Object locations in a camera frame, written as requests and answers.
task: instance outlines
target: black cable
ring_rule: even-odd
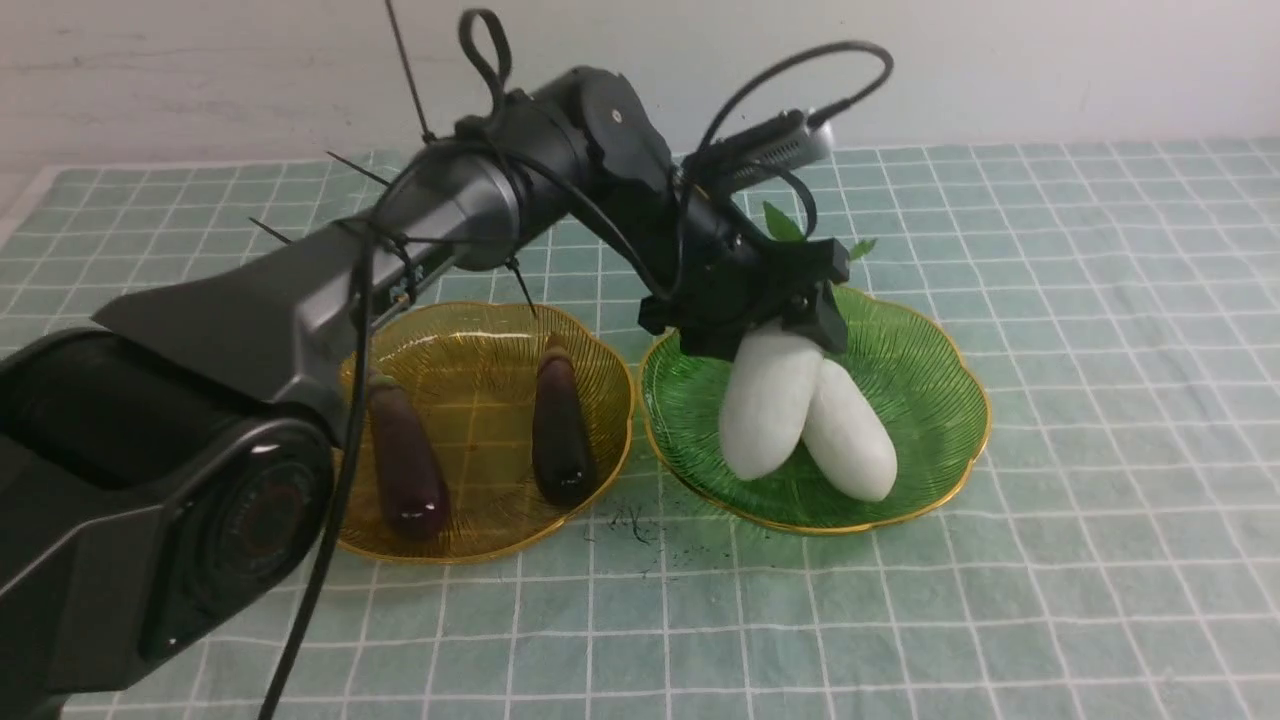
[[[356,234],[355,231],[347,228],[348,232]],[[365,395],[366,384],[369,379],[369,338],[370,328],[372,325],[372,296],[374,296],[374,242],[364,242],[364,252],[361,254],[360,269],[357,270],[360,282],[360,305],[356,313],[356,366],[355,374],[351,379],[351,410],[347,416],[347,429],[343,438],[343,454],[342,465],[338,469],[338,482],[334,487],[333,500],[329,505],[329,519],[325,524],[324,533],[320,537],[320,544],[316,548],[316,559],[311,565],[311,577],[307,578],[307,584],[302,591],[302,601],[298,603],[298,611],[293,619],[293,626],[289,628],[289,637],[284,642],[284,648],[280,652],[280,660],[275,665],[275,674],[271,676],[271,684],[266,691],[266,697],[262,698],[262,707],[259,710],[259,720],[271,720],[275,715],[275,708],[280,705],[280,697],[284,693],[284,685],[289,680],[289,673],[293,670],[293,664],[297,661],[298,650],[302,647],[302,638],[307,633],[307,625],[311,624],[311,616],[315,614],[316,603],[320,600],[320,591],[324,587],[324,580],[329,574],[329,564],[333,561],[333,555],[338,547],[338,536],[342,532],[342,520],[347,514],[347,500],[351,497],[351,488],[356,482],[356,461],[360,457],[360,434],[365,424]]]
[[[250,218],[248,222],[253,223],[257,227],[257,229],[260,229],[260,231],[265,232],[266,234],[274,237],[275,240],[280,241],[280,243],[283,243],[283,245],[293,245],[293,241],[289,240],[288,236],[285,236],[283,232],[273,228],[271,225],[268,225],[262,220],[259,220],[257,218]]]
[[[379,232],[376,228],[374,232],[381,240],[387,251],[399,258],[401,265],[404,266],[404,279],[407,281],[404,283],[404,293],[408,295],[408,304],[417,305],[417,283],[413,282],[413,260],[408,256],[408,237]]]
[[[876,79],[863,86],[861,90],[859,90],[858,92],[850,95],[849,97],[837,100],[831,105],[827,105],[813,113],[808,120],[810,127],[818,127],[823,122],[827,122],[831,118],[838,115],[840,113],[844,113],[845,110],[852,108],[855,104],[865,99],[868,95],[879,90],[879,87],[888,81],[888,76],[893,72],[893,56],[890,55],[888,50],[884,50],[883,47],[873,42],[865,42],[861,40],[845,40],[841,42],[829,42],[827,45],[810,47],[809,50],[804,50],[801,53],[791,55],[790,58],[783,58],[782,60],[778,60],[777,63],[765,68],[763,72],[760,72],[750,81],[748,81],[746,85],[740,87],[737,92],[730,96],[728,101],[726,101],[724,105],[719,109],[719,111],[716,113],[716,117],[712,119],[710,124],[707,126],[707,132],[703,133],[701,141],[698,143],[696,150],[694,150],[692,156],[695,159],[685,172],[685,184],[680,192],[680,205],[676,210],[676,278],[671,283],[671,290],[668,291],[668,295],[671,295],[672,297],[677,296],[680,293],[681,284],[684,283],[685,279],[684,278],[685,224],[686,224],[686,218],[689,215],[689,202],[690,200],[692,200],[694,187],[699,182],[698,177],[699,163],[696,160],[698,152],[701,152],[703,150],[707,149],[707,146],[712,143],[712,140],[716,137],[716,133],[719,132],[721,126],[724,124],[724,120],[728,118],[730,113],[732,113],[733,109],[737,108],[742,102],[742,100],[746,99],[748,95],[755,92],[758,87],[769,82],[774,77],[785,73],[786,70],[790,70],[796,65],[801,65],[804,63],[808,63],[809,60],[815,60],[826,55],[835,55],[837,53],[865,53],[879,59],[881,63],[884,64],[884,67],[881,70],[881,74],[876,77]]]
[[[525,284],[525,275],[520,272],[520,260],[512,255],[507,258],[507,269],[516,275],[516,282],[520,283],[520,292],[525,293],[525,302],[529,304],[529,311],[534,314],[534,320],[538,319],[538,309],[534,307],[534,297],[529,295],[529,286]]]
[[[515,160],[517,164],[524,165],[525,168],[541,176],[544,179],[547,179],[547,182],[554,184],[556,188],[559,190],[561,192],[568,195],[577,205],[577,209],[580,211],[585,211],[585,214],[590,215],[594,222],[599,223],[600,229],[607,231],[608,234],[612,236],[613,241],[617,242],[626,251],[627,255],[630,255],[630,260],[632,261],[631,264],[635,265],[636,274],[640,277],[640,282],[643,282],[645,287],[649,288],[649,292],[652,292],[655,297],[663,301],[669,299],[667,291],[663,290],[663,287],[653,277],[653,274],[649,272],[649,268],[645,268],[644,263],[640,261],[640,255],[639,252],[636,252],[635,246],[631,245],[631,241],[627,240],[627,236],[625,236],[622,231],[618,229],[618,225],[616,225],[613,220],[609,219],[609,217],[604,213],[604,210],[600,209],[599,205],[595,204],[595,201],[588,197],[586,193],[584,193],[581,190],[575,187],[572,182],[566,179],[556,170],[548,168],[541,161],[513,150],[502,150],[502,152],[506,154],[511,160]]]
[[[330,158],[333,158],[334,160],[342,163],[343,165],[347,165],[352,170],[356,170],[357,173],[365,176],[366,178],[376,182],[378,184],[380,184],[383,187],[387,187],[387,186],[389,186],[392,183],[392,181],[389,181],[389,179],[379,176],[378,173],[375,173],[372,170],[366,170],[365,168],[361,168],[358,164],[356,164],[356,163],[353,163],[353,161],[343,158],[342,155],[338,155],[337,152],[326,152],[326,154]]]
[[[408,94],[413,96],[413,109],[417,111],[417,123],[422,128],[422,142],[431,142],[435,135],[426,127],[426,114],[422,113],[422,100],[417,96],[417,83],[413,82],[413,68],[408,63],[408,51],[404,50],[404,38],[399,33],[399,20],[396,19],[396,8],[392,0],[385,0],[387,18],[392,23],[392,35],[396,36],[396,51],[399,53],[401,67],[404,69],[404,79],[408,81]]]
[[[489,38],[493,41],[493,49],[498,54],[497,72],[484,59],[484,55],[480,54],[480,49],[476,47],[471,33],[471,26],[475,24],[476,18],[484,20],[485,28],[489,31]],[[489,9],[466,10],[462,13],[462,17],[458,19],[458,45],[462,46],[462,54],[467,56],[467,60],[471,60],[471,67],[480,73],[480,78],[484,79],[485,87],[489,90],[489,97],[493,102],[489,108],[489,117],[493,118],[502,111],[506,104],[503,92],[507,88],[507,79],[511,78],[511,44],[507,42],[507,31],[503,29],[498,14]]]
[[[806,186],[804,181],[796,177],[796,174],[791,170],[783,170],[782,168],[768,165],[765,163],[748,163],[748,165],[768,170],[791,187],[791,191],[796,193],[796,197],[800,200],[800,205],[804,208],[804,237],[805,240],[809,240],[809,236],[818,229],[818,201],[814,200],[813,191],[809,190],[809,186]]]

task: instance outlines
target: yellow glass plate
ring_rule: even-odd
[[[430,542],[383,524],[366,423],[340,547],[379,560],[479,562],[554,533],[608,491],[631,447],[636,388],[626,363],[572,315],[544,305],[447,302],[406,314],[372,338],[372,364],[422,418],[449,488],[449,527]],[[556,332],[573,363],[600,487],[572,510],[549,505],[531,466],[538,359]],[[349,392],[352,360],[342,382]]]

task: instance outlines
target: gold plate rim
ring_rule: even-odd
[[[965,359],[964,354],[960,352],[960,346],[956,345],[956,341],[951,337],[950,333],[947,333],[946,329],[942,328],[942,325],[940,325],[933,318],[929,318],[928,315],[920,313],[915,307],[911,307],[909,305],[902,305],[901,302],[879,300],[878,297],[874,297],[867,292],[851,287],[836,287],[835,291],[837,293],[838,292],[856,293],[872,302],[877,302],[879,305],[884,305],[888,307],[896,307],[899,310],[905,310],[906,313],[910,313],[911,315],[915,315],[927,322],[928,324],[933,325],[942,334],[942,337],[946,338],[947,345],[951,346],[951,351],[955,352],[956,359],[960,360],[960,369],[964,370],[966,375],[969,375],[969,379],[973,382],[974,386],[977,386],[978,392],[982,393],[982,405],[987,410],[987,427],[983,429],[982,442],[978,445],[978,450],[974,451],[973,456],[969,457],[969,462],[965,464],[964,474],[960,475],[960,480],[956,482],[955,487],[947,491],[947,493],[940,497],[938,500],[931,502],[929,505],[925,505],[924,507],[920,507],[919,510],[913,510],[910,512],[899,515],[896,518],[888,518],[884,520],[874,520],[872,523],[859,523],[856,525],[844,525],[836,528],[778,523],[777,520],[771,520],[768,518],[754,515],[751,512],[735,507],[733,505],[724,502],[718,497],[713,497],[708,492],[703,491],[701,488],[691,483],[687,478],[684,477],[684,474],[677,471],[676,468],[672,466],[671,461],[667,459],[666,454],[663,454],[662,447],[658,445],[658,438],[654,437],[653,416],[650,415],[649,411],[649,404],[641,402],[640,405],[641,407],[644,407],[644,432],[645,437],[649,439],[649,446],[653,448],[654,455],[657,455],[658,461],[662,462],[663,468],[666,468],[672,477],[680,480],[680,483],[686,488],[689,488],[694,495],[701,497],[710,505],[719,507],[721,510],[724,510],[726,512],[731,512],[733,515],[737,515],[739,518],[742,518],[744,520],[750,520],[756,525],[762,525],[772,530],[781,530],[801,536],[847,536],[854,533],[864,533],[868,530],[874,530],[876,528],[897,525],[900,523],[906,523],[908,520],[914,520],[922,515],[933,512],[938,507],[942,507],[943,505],[950,502],[951,498],[959,495],[960,491],[969,484],[969,477],[973,475],[973,468],[974,465],[978,464],[978,460],[982,457],[982,454],[987,451],[987,443],[991,441],[993,419],[991,409],[991,397],[988,397],[987,395],[987,388],[983,387],[982,380],[978,379],[978,375],[973,373],[973,369],[969,366],[969,361]],[[653,356],[653,354],[657,352],[658,348],[662,347],[664,343],[673,341],[676,338],[676,334],[677,334],[676,332],[668,332],[667,334],[662,336],[662,338],[659,338],[658,342],[653,343],[653,346],[649,347],[648,352],[645,352],[644,359],[640,361],[639,375],[641,383],[644,383],[645,369],[649,366],[649,360]]]
[[[470,301],[438,302],[438,304],[434,304],[434,305],[426,305],[424,307],[417,307],[416,310],[406,313],[404,315],[402,315],[401,318],[398,318],[396,320],[396,323],[404,322],[406,319],[408,319],[408,318],[411,318],[413,315],[417,315],[420,313],[426,313],[426,311],[433,311],[433,310],[443,310],[443,309],[448,309],[448,307],[520,307],[520,309],[525,309],[525,307],[527,307],[527,305],[524,304],[524,302],[470,302]],[[516,555],[516,553],[518,553],[521,551],[525,551],[525,550],[532,547],[534,544],[536,544],[536,543],[547,539],[548,537],[556,534],[557,532],[559,532],[561,529],[563,529],[564,525],[567,525],[570,520],[572,520],[579,514],[581,514],[584,510],[586,510],[591,505],[594,505],[595,501],[599,500],[603,493],[608,492],[608,489],[611,487],[613,487],[613,484],[617,482],[617,479],[622,475],[622,469],[626,468],[627,460],[631,456],[631,442],[632,442],[632,437],[631,436],[635,433],[636,402],[639,401],[639,397],[640,397],[640,391],[637,388],[639,382],[637,382],[636,377],[631,373],[631,366],[627,364],[627,361],[621,355],[618,355],[618,351],[614,350],[612,346],[609,346],[609,343],[607,343],[607,342],[602,341],[600,338],[595,337],[595,333],[593,333],[590,329],[588,329],[588,327],[582,324],[582,320],[579,320],[573,314],[566,313],[564,310],[561,310],[559,307],[556,307],[554,305],[534,304],[534,307],[536,307],[539,311],[548,310],[550,313],[554,313],[554,314],[559,315],[561,318],[567,319],[571,324],[576,325],[580,331],[582,331],[582,334],[585,334],[590,340],[590,342],[594,342],[595,345],[603,347],[604,351],[608,354],[608,356],[612,357],[618,364],[618,366],[625,370],[623,374],[627,378],[627,396],[628,396],[627,420],[626,420],[626,430],[627,432],[626,432],[626,438],[622,442],[622,454],[620,455],[618,462],[617,462],[617,465],[614,465],[613,471],[609,473],[609,475],[604,479],[604,482],[600,483],[600,487],[598,487],[595,489],[595,492],[593,492],[591,496],[588,497],[586,500],[584,500],[577,507],[562,512],[561,516],[557,518],[554,521],[552,521],[549,525],[547,525],[541,530],[539,530],[539,532],[529,536],[527,538],[524,538],[524,539],[521,539],[518,542],[515,542],[515,543],[508,544],[507,547],[502,547],[499,550],[494,550],[494,551],[489,551],[489,552],[484,552],[484,553],[479,553],[479,555],[461,555],[461,556],[453,556],[453,557],[403,557],[403,556],[399,556],[399,555],[385,555],[385,553],[381,553],[381,552],[374,552],[374,551],[370,551],[370,550],[356,547],[356,546],[348,543],[347,541],[342,539],[340,534],[339,534],[339,538],[338,538],[338,547],[343,548],[347,552],[351,552],[352,555],[358,555],[361,557],[367,557],[370,560],[379,560],[379,561],[384,561],[384,562],[393,562],[393,564],[397,564],[397,565],[475,565],[475,564],[480,564],[480,562],[489,562],[492,560],[499,560],[499,559],[507,557],[509,555]],[[343,525],[346,527],[346,519],[343,519]]]

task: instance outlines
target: green glass plate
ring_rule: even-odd
[[[849,350],[833,356],[879,415],[897,450],[897,480],[881,502],[827,483],[801,443],[774,473],[744,482],[724,465],[717,419],[730,364],[690,357],[662,338],[640,370],[649,442],[662,462],[709,502],[796,533],[869,530],[923,515],[964,487],[991,436],[991,404],[955,342],[910,307],[837,287]]]

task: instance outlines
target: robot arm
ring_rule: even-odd
[[[778,318],[844,348],[831,284],[847,279],[845,249],[772,242],[728,197],[824,152],[829,109],[677,167],[618,74],[575,68],[494,100],[372,208],[225,274],[119,297],[102,329],[0,361],[0,717],[55,719],[72,693],[129,687],[293,571],[344,501],[338,375],[362,328],[566,215],[645,281],[639,323],[678,329],[691,355],[732,360]]]

